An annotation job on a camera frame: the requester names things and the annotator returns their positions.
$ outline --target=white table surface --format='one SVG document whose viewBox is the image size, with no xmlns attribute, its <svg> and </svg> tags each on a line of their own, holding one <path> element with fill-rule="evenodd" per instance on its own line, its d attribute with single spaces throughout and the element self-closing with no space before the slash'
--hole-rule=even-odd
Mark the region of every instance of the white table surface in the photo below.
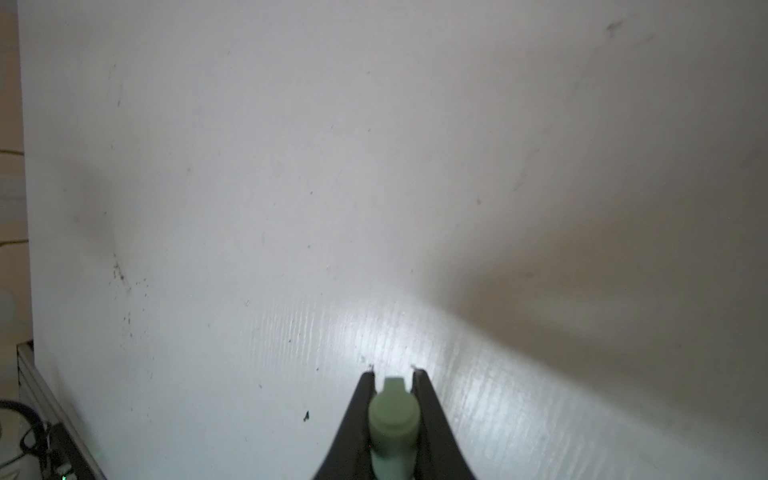
<svg viewBox="0 0 768 480">
<path fill-rule="evenodd" d="M 309 478 L 369 365 L 482 479 L 766 478 L 766 5 L 21 0 L 38 366 L 110 480 Z"/>
</svg>

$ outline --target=light green cylindrical object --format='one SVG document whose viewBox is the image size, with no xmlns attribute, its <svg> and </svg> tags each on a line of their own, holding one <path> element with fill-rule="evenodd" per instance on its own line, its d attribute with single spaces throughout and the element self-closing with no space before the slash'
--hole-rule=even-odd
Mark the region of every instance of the light green cylindrical object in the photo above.
<svg viewBox="0 0 768 480">
<path fill-rule="evenodd" d="M 368 406 L 371 463 L 377 480 L 411 480 L 416 465 L 422 411 L 402 377 L 384 379 Z"/>
</svg>

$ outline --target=black cable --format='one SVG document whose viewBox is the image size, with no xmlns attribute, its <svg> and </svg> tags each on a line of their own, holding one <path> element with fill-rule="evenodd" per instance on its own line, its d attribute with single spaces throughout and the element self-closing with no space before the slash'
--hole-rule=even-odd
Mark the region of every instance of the black cable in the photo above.
<svg viewBox="0 0 768 480">
<path fill-rule="evenodd" d="M 22 453 L 19 453 L 18 455 L 16 455 L 14 458 L 11 458 L 7 462 L 0 463 L 0 470 L 4 469 L 8 465 L 13 465 L 14 463 L 16 463 L 19 460 L 21 460 L 22 458 L 24 458 L 25 456 L 27 456 L 27 454 L 22 452 Z"/>
<path fill-rule="evenodd" d="M 30 430 L 27 431 L 24 437 L 22 437 L 19 448 L 21 448 L 22 452 L 26 455 L 34 455 L 37 458 L 44 460 L 45 453 L 48 451 L 48 445 L 46 445 L 47 442 L 42 442 L 43 439 L 47 438 L 47 434 L 45 431 L 45 424 L 40 420 L 40 415 L 38 415 L 32 407 L 21 402 L 16 402 L 15 400 L 0 399 L 0 409 L 12 410 L 24 417 L 24 420 L 30 425 Z M 35 433 L 35 443 L 32 444 L 32 447 L 27 447 L 24 443 L 24 438 L 26 438 L 30 431 Z"/>
</svg>

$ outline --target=plastic cap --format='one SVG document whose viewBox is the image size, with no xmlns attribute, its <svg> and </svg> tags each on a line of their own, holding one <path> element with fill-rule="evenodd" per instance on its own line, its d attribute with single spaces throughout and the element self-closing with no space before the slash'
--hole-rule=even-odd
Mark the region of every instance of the plastic cap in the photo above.
<svg viewBox="0 0 768 480">
<path fill-rule="evenodd" d="M 402 377 L 384 379 L 384 390 L 373 397 L 368 425 L 373 448 L 380 455 L 396 455 L 415 448 L 419 437 L 419 401 L 406 391 Z"/>
</svg>

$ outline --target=stain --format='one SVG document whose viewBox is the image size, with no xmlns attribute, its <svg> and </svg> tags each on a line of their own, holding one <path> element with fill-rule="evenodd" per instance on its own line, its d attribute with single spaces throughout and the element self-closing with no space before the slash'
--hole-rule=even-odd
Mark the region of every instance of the stain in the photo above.
<svg viewBox="0 0 768 480">
<path fill-rule="evenodd" d="M 107 98 L 109 98 L 109 91 L 112 89 L 112 74 L 117 66 L 117 64 L 112 64 L 107 72 Z"/>
<path fill-rule="evenodd" d="M 646 455 L 646 454 L 644 454 L 644 453 L 641 453 L 641 454 L 639 454 L 639 455 L 637 456 L 637 458 L 638 458 L 638 459 L 640 459 L 640 460 L 642 460 L 643 462 L 647 463 L 647 464 L 648 464 L 648 465 L 650 465 L 651 467 L 653 467 L 653 468 L 655 468 L 655 469 L 659 469 L 659 465 L 657 465 L 657 464 L 656 464 L 656 463 L 655 463 L 655 462 L 654 462 L 654 461 L 653 461 L 653 460 L 650 458 L 650 456 L 649 456 L 649 455 Z"/>
<path fill-rule="evenodd" d="M 606 28 L 605 31 L 608 32 L 608 38 L 613 38 L 614 35 L 616 35 L 616 32 L 619 28 L 624 24 L 624 20 L 617 20 L 615 22 L 610 23 Z"/>
<path fill-rule="evenodd" d="M 645 45 L 645 44 L 647 44 L 647 43 L 651 42 L 653 39 L 654 39 L 654 34 L 652 34 L 652 33 L 649 33 L 648 35 L 645 35 L 643 38 L 641 38 L 640 40 L 638 40 L 638 41 L 636 41 L 635 43 L 633 43 L 633 44 L 630 46 L 630 48 L 637 48 L 637 47 L 640 47 L 640 46 L 642 46 L 642 45 Z"/>
<path fill-rule="evenodd" d="M 546 135 L 548 132 L 549 132 L 549 128 L 546 128 L 544 135 Z M 533 150 L 529 151 L 527 155 L 525 155 L 525 162 L 523 163 L 523 168 L 520 169 L 520 176 L 518 177 L 518 180 L 515 182 L 515 186 L 512 188 L 513 192 L 518 191 L 518 189 L 525 184 L 525 180 L 526 178 L 528 178 L 528 165 L 531 164 L 531 162 L 536 157 L 536 154 L 539 152 L 539 150 L 540 150 L 539 147 L 536 147 Z"/>
<path fill-rule="evenodd" d="M 125 283 L 125 274 L 123 273 L 123 268 L 120 266 L 120 262 L 118 262 L 117 257 L 114 259 L 114 266 L 112 267 L 112 275 L 113 278 L 117 279 L 120 278 L 120 281 L 127 286 Z"/>
</svg>

